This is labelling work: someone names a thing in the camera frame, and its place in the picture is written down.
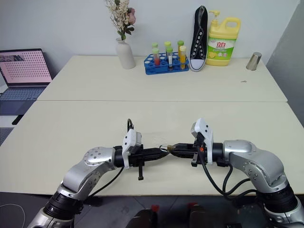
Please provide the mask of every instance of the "pink flower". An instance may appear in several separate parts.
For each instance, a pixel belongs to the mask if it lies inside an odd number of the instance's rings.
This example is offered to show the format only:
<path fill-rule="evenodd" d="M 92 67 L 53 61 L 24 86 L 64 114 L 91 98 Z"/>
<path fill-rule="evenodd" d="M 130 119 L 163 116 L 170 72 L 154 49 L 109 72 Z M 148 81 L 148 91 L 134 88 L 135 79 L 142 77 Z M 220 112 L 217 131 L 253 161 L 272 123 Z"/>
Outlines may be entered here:
<path fill-rule="evenodd" d="M 136 17 L 135 17 L 135 9 L 134 8 L 130 8 L 131 9 L 131 13 L 128 14 L 129 16 L 129 24 L 132 25 L 135 23 L 136 21 Z"/>

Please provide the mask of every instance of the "test tube rack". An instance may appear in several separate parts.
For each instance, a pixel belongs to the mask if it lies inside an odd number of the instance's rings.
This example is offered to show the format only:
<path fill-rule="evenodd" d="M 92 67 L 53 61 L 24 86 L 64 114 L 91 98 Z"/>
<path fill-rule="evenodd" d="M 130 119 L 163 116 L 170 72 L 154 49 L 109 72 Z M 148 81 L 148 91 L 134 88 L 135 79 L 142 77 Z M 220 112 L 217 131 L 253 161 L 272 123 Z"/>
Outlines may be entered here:
<path fill-rule="evenodd" d="M 160 57 L 159 66 L 156 66 L 154 64 L 153 54 L 148 55 L 147 58 L 144 60 L 143 64 L 144 64 L 144 67 L 146 68 L 147 75 L 174 73 L 174 72 L 181 72 L 181 71 L 189 70 L 188 58 L 186 57 L 185 63 L 181 63 L 178 52 L 173 52 L 173 54 L 172 54 L 172 66 L 173 66 L 172 70 L 169 70 L 169 64 L 168 64 L 168 60 L 166 57 L 166 53 L 159 53 L 159 57 Z"/>

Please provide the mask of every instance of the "test tube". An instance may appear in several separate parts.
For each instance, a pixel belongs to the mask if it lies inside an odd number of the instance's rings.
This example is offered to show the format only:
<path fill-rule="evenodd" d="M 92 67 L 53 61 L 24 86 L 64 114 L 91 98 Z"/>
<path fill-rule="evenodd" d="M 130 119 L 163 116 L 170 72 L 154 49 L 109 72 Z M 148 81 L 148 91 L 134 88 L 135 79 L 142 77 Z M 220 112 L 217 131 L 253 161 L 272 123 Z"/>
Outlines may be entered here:
<path fill-rule="evenodd" d="M 156 42 L 152 43 L 152 48 L 158 48 L 158 43 Z"/>
<path fill-rule="evenodd" d="M 166 57 L 168 58 L 168 56 L 167 56 L 167 47 L 171 47 L 171 42 L 170 41 L 166 41 L 166 42 L 164 42 L 164 45 L 165 45 Z"/>
<path fill-rule="evenodd" d="M 182 41 L 182 40 L 179 40 L 178 42 L 177 42 L 177 46 L 178 46 L 178 52 L 179 52 L 179 57 L 181 57 L 181 51 L 180 51 L 180 46 L 183 46 L 184 45 L 184 41 Z"/>
<path fill-rule="evenodd" d="M 154 64 L 156 66 L 160 65 L 160 56 L 158 55 L 158 53 L 160 52 L 160 50 L 158 48 L 152 48 L 152 52 L 153 52 L 153 56 L 154 56 Z"/>
<path fill-rule="evenodd" d="M 173 70 L 173 60 L 172 60 L 173 48 L 171 46 L 167 47 L 166 53 L 167 53 L 169 70 Z"/>
<path fill-rule="evenodd" d="M 186 46 L 180 46 L 179 52 L 180 52 L 180 63 L 186 63 Z M 180 67 L 183 70 L 185 69 L 186 65 L 181 64 Z"/>

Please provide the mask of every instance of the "green cap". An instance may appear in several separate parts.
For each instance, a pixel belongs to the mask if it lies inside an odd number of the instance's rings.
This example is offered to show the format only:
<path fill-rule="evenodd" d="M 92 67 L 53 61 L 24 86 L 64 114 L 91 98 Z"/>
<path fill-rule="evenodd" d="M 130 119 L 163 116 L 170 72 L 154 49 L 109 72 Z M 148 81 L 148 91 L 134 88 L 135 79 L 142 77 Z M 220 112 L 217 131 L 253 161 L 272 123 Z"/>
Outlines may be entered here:
<path fill-rule="evenodd" d="M 167 52 L 172 52 L 172 51 L 173 51 L 173 48 L 172 48 L 171 46 L 168 46 L 168 47 L 166 48 L 166 51 L 167 51 Z"/>
<path fill-rule="evenodd" d="M 184 45 L 184 41 L 183 41 L 183 40 L 177 41 L 177 45 L 178 45 L 178 46 L 183 46 L 183 45 Z"/>
<path fill-rule="evenodd" d="M 156 43 L 156 42 L 154 42 L 154 43 L 152 43 L 152 48 L 158 48 L 158 43 Z"/>
<path fill-rule="evenodd" d="M 158 54 L 159 53 L 159 49 L 156 47 L 154 47 L 154 48 L 152 48 L 152 52 L 153 52 L 153 54 Z"/>
<path fill-rule="evenodd" d="M 166 41 L 164 42 L 165 47 L 171 46 L 171 42 L 170 41 Z"/>

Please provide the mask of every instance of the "bottle handle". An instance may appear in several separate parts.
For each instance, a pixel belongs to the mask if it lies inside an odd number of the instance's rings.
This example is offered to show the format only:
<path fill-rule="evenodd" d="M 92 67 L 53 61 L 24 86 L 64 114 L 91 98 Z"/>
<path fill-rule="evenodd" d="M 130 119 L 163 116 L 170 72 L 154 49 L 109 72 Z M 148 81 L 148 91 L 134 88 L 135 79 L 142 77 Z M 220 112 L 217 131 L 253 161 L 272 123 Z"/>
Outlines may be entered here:
<path fill-rule="evenodd" d="M 227 23 L 228 22 L 235 22 L 236 24 L 237 24 L 237 26 L 235 26 L 235 27 L 230 27 L 230 26 L 227 26 Z M 223 26 L 225 27 L 225 28 L 230 28 L 230 29 L 235 29 L 236 30 L 236 32 L 238 33 L 239 32 L 239 29 L 240 29 L 240 27 L 241 27 L 241 20 L 239 19 L 239 18 L 226 18 L 224 21 L 223 21 Z"/>

